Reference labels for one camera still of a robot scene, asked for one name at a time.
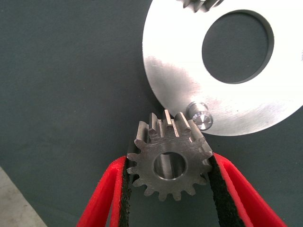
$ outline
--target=spur gear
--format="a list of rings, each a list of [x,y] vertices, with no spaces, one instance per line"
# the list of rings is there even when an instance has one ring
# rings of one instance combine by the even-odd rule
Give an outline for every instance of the spur gear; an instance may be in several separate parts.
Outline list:
[[[181,192],[196,193],[193,184],[206,184],[204,174],[211,171],[208,158],[213,152],[195,123],[183,113],[171,119],[167,110],[163,120],[153,113],[149,124],[140,122],[134,148],[128,151],[127,172],[134,177],[133,185],[146,185],[145,196],[159,193],[164,201],[172,194],[181,200]]]
[[[223,2],[223,0],[184,0],[183,7],[185,8],[192,3],[195,12],[197,12],[199,9],[207,12],[212,7],[216,7],[221,4],[221,2]]]

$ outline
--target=dark gray surface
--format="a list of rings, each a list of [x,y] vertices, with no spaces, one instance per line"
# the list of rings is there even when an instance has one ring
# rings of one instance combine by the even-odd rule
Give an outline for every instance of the dark gray surface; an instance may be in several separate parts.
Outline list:
[[[125,154],[138,121],[162,112],[141,53],[150,2],[1,1],[0,165],[50,227],[76,224],[106,167]],[[302,120],[301,108],[252,135],[206,135],[298,227]],[[130,226],[218,226],[210,188],[196,189],[194,197],[160,203],[133,188]]]

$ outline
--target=disc center hole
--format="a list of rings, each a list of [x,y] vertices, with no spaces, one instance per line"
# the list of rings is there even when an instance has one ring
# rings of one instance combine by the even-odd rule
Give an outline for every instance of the disc center hole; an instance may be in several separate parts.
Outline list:
[[[208,72],[223,83],[243,83],[267,65],[274,48],[270,24],[250,10],[230,12],[209,28],[202,58]]]

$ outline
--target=red clamp jaw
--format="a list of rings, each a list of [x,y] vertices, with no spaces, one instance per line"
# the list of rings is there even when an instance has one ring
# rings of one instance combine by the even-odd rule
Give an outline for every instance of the red clamp jaw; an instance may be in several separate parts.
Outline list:
[[[121,227],[122,223],[128,223],[127,197],[129,197],[129,191],[125,163],[126,156],[123,156],[109,165],[91,196],[77,227],[104,227],[111,205],[110,227]]]
[[[221,226],[286,227],[231,161],[214,153],[211,162],[209,178]]]
[[[241,172],[226,158],[215,154],[209,174],[222,227],[286,227]],[[77,227],[104,227],[110,207],[110,227],[128,226],[130,196],[126,157],[115,160],[103,174]]]

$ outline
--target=silver metal disc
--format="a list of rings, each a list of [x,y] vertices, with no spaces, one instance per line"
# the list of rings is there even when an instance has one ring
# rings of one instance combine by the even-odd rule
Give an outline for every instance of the silver metal disc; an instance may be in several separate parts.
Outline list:
[[[303,1],[225,0],[204,13],[179,0],[153,0],[145,22],[143,58],[148,81],[173,115],[202,102],[213,116],[206,133],[244,135],[266,129],[303,104]],[[267,30],[269,52],[252,79],[227,84],[203,64],[203,39],[221,16],[247,12]]]

